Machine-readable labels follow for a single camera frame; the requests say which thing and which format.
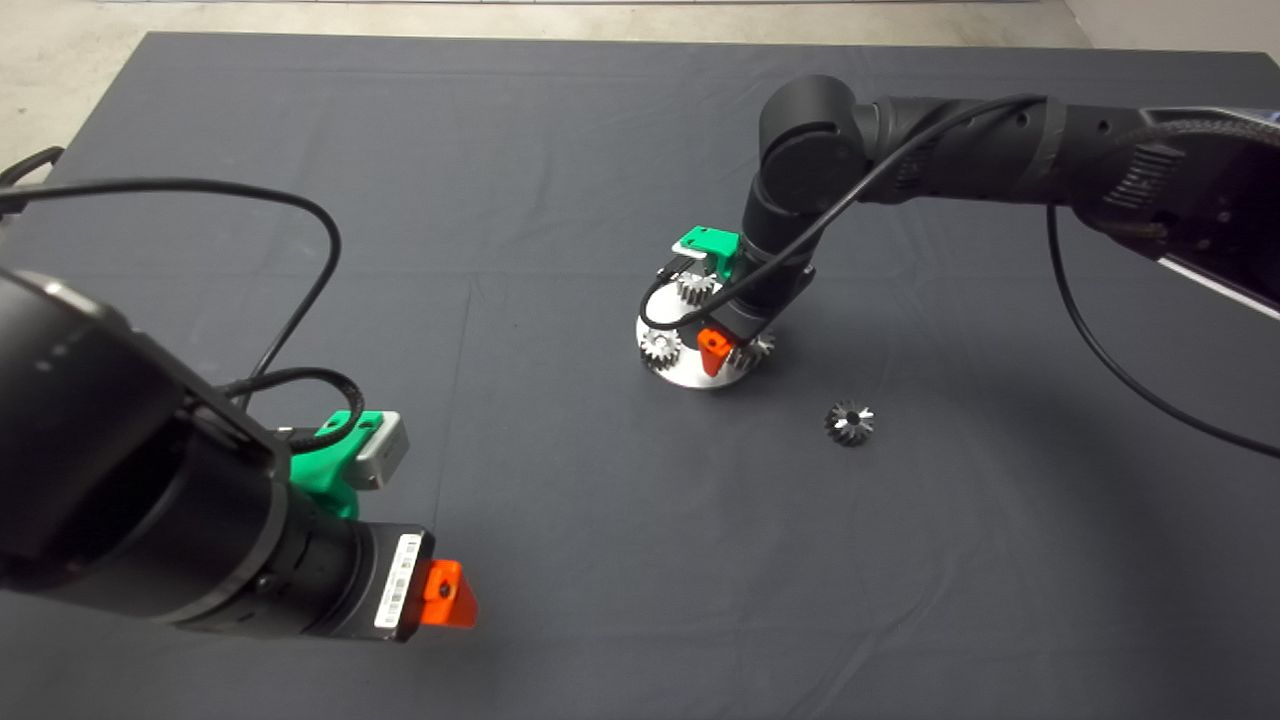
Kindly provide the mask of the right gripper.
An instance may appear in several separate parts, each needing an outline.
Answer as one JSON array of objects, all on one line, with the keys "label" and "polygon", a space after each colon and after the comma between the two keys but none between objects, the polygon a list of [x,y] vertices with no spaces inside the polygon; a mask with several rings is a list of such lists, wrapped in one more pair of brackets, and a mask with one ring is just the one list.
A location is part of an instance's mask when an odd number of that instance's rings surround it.
[{"label": "right gripper", "polygon": [[698,352],[701,370],[716,378],[721,374],[736,343],[754,340],[814,281],[817,269],[810,263],[787,263],[739,291],[726,305],[700,319]]}]

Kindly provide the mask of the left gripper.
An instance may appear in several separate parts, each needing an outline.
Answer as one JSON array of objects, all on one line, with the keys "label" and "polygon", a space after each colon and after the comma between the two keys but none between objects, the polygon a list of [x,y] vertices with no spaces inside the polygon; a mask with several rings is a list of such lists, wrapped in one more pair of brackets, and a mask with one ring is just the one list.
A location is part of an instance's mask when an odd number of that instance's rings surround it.
[{"label": "left gripper", "polygon": [[406,643],[420,626],[474,629],[479,603],[454,560],[433,559],[425,527],[342,519],[337,587],[303,635]]}]

